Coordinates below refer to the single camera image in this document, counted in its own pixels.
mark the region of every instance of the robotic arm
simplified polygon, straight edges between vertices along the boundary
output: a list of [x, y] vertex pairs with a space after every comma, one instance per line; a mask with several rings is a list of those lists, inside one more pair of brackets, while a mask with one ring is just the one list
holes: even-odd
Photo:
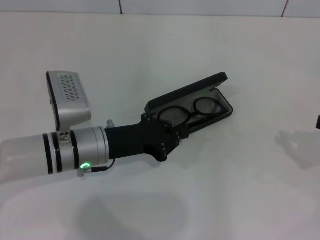
[[0, 146], [0, 183], [47, 174], [78, 170], [78, 175], [106, 171], [97, 166], [109, 159], [149, 154], [157, 161], [187, 138], [186, 129], [169, 121], [142, 114], [135, 125], [114, 127], [112, 121], [101, 126], [71, 130], [76, 124], [91, 119], [88, 99], [74, 72], [51, 71], [47, 84], [56, 132], [4, 141]]

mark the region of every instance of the black ring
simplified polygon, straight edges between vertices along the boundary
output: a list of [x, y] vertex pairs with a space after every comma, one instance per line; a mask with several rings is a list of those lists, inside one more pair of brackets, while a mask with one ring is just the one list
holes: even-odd
[[73, 130], [70, 130], [70, 138], [73, 147], [74, 169], [78, 169], [80, 167], [78, 143], [75, 132]]
[[179, 125], [184, 125], [184, 124], [186, 124], [187, 122], [189, 122], [189, 120], [190, 120], [190, 118], [191, 118], [191, 112], [189, 112], [187, 109], [185, 109], [185, 108], [182, 107], [182, 106], [170, 106], [170, 107], [167, 107], [167, 108], [163, 109], [161, 112], [159, 112], [157, 119], [160, 120], [161, 115], [162, 115], [165, 111], [167, 111], [167, 110], [169, 110], [169, 109], [179, 109], [179, 110], [181, 110], [182, 112], [184, 112], [184, 113], [187, 115], [187, 119], [186, 119], [185, 121], [183, 121], [182, 123], [178, 124], [178, 126], [179, 126]]
[[55, 150], [56, 170], [58, 173], [61, 173], [62, 172], [62, 159], [61, 159], [58, 135], [56, 132], [52, 133], [52, 140], [53, 140], [53, 145], [54, 145], [54, 150]]
[[[215, 104], [217, 104], [218, 106], [220, 106], [221, 108], [221, 111], [220, 112], [215, 112], [215, 113], [204, 113], [204, 112], [201, 112], [197, 109], [197, 102], [200, 101], [200, 100], [203, 100], [203, 99], [208, 99], [208, 100], [211, 100], [213, 101]], [[207, 117], [214, 117], [214, 116], [217, 116], [217, 115], [220, 115], [221, 112], [223, 111], [224, 107], [222, 106], [222, 104], [216, 100], [216, 99], [213, 99], [211, 97], [207, 97], [207, 96], [203, 96], [203, 97], [199, 97], [197, 98], [196, 100], [194, 100], [193, 102], [193, 108], [194, 108], [194, 111], [199, 114], [199, 115], [202, 115], [202, 116], [207, 116]]]
[[48, 174], [53, 174], [54, 173], [54, 168], [52, 165], [52, 158], [51, 158], [51, 151], [50, 151], [50, 143], [49, 143], [49, 138], [48, 134], [42, 134], [43, 140], [44, 140], [44, 149], [45, 149], [45, 155], [46, 155], [46, 161], [48, 163]]

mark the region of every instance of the white wall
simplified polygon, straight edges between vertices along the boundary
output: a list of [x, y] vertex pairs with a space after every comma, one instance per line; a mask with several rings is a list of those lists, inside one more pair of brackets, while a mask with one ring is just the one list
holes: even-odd
[[124, 14], [281, 16], [287, 0], [121, 0]]
[[119, 0], [0, 0], [0, 11], [120, 14]]
[[[287, 0], [120, 0], [123, 14], [280, 17]], [[120, 14], [119, 0], [0, 0], [1, 11]], [[320, 18], [320, 0], [289, 0], [284, 17]]]
[[320, 0], [289, 0], [284, 16], [320, 18]]

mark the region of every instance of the grille vent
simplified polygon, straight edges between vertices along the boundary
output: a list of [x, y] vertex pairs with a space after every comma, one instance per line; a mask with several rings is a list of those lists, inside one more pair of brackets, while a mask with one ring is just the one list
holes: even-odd
[[79, 99], [80, 96], [73, 76], [70, 74], [62, 74], [59, 77], [64, 93], [64, 98], [70, 101]]

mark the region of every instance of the green led light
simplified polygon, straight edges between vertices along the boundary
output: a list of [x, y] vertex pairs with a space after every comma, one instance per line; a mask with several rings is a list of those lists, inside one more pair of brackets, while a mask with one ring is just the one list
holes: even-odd
[[88, 163], [88, 162], [85, 162], [84, 164], [82, 164], [82, 165], [80, 166], [81, 169], [86, 169], [86, 168], [89, 168], [89, 167], [91, 167], [91, 164]]

